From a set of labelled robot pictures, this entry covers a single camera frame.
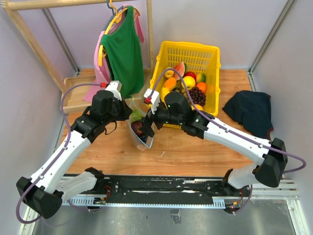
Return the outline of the clear zip top bag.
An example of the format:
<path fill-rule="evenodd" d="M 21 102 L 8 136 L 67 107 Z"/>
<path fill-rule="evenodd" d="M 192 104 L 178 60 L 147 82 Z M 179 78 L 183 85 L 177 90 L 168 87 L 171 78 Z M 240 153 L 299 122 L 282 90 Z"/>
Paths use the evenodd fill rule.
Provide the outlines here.
<path fill-rule="evenodd" d="M 151 149 L 154 138 L 144 133 L 140 134 L 138 129 L 141 118 L 146 116 L 148 111 L 147 107 L 144 103 L 141 103 L 141 100 L 135 98 L 129 99 L 127 104 L 133 111 L 127 122 L 130 130 L 131 140 L 134 146 L 141 151 Z"/>

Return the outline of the green cabbage toy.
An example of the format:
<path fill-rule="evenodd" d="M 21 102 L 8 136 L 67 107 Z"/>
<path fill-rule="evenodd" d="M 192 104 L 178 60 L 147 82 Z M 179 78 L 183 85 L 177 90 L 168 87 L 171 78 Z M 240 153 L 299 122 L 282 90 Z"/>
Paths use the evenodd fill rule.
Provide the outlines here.
<path fill-rule="evenodd" d="M 133 110 L 130 116 L 131 122 L 140 121 L 143 118 L 143 114 L 139 110 Z"/>

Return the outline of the yellow apple toy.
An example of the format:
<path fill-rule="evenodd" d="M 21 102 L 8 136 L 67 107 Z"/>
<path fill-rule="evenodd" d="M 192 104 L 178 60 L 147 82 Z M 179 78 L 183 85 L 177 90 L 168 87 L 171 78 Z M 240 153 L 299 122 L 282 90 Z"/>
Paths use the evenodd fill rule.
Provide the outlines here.
<path fill-rule="evenodd" d="M 183 78 L 183 81 L 186 85 L 187 90 L 191 90 L 192 88 L 196 86 L 196 81 L 192 76 L 185 76 Z"/>

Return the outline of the red apple toy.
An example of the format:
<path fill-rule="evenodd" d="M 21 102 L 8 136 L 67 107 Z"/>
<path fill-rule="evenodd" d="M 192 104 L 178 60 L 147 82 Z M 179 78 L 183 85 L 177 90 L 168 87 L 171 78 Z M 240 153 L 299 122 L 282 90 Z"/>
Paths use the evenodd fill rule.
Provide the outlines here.
<path fill-rule="evenodd" d="M 142 123 L 139 120 L 133 121 L 131 123 L 131 128 L 138 137 L 141 137 L 144 134 L 144 132 L 140 130 L 141 127 Z"/>

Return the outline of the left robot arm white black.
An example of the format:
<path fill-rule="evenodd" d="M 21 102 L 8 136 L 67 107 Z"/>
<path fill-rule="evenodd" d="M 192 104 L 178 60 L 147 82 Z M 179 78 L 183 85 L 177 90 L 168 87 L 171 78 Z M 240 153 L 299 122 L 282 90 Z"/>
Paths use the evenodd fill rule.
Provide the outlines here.
<path fill-rule="evenodd" d="M 17 181 L 18 204 L 25 203 L 40 217 L 48 219 L 77 194 L 85 191 L 98 194 L 106 190 L 104 174 L 93 167 L 70 180 L 62 182 L 61 178 L 74 160 L 99 135 L 107 132 L 108 124 L 128 120 L 131 113 L 116 88 L 98 91 L 91 106 L 70 127 L 66 140 L 57 151 L 30 178 L 21 177 Z"/>

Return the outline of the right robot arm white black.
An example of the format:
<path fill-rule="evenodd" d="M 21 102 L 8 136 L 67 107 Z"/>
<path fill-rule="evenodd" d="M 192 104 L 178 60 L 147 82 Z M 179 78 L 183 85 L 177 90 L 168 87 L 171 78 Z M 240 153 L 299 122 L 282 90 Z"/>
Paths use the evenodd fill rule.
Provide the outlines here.
<path fill-rule="evenodd" d="M 141 120 L 140 130 L 148 136 L 155 134 L 153 124 L 157 129 L 164 124 L 178 125 L 190 136 L 217 142 L 253 161 L 226 172 L 221 183 L 224 194 L 232 196 L 244 186 L 257 183 L 270 188 L 279 186 L 288 162 L 282 140 L 269 141 L 239 131 L 204 111 L 192 109 L 187 98 L 178 92 L 167 94 L 161 101 L 157 91 L 147 89 L 143 99 L 151 107 Z"/>

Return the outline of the dark blue grape bunch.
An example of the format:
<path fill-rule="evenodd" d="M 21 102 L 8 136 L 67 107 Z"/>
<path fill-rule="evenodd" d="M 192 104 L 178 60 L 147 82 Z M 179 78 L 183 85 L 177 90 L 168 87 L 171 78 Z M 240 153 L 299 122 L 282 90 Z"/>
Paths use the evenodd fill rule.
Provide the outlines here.
<path fill-rule="evenodd" d="M 149 136 L 146 136 L 146 135 L 142 135 L 141 137 L 139 137 L 140 140 L 143 142 L 143 143 L 147 143 L 148 139 L 149 139 Z"/>

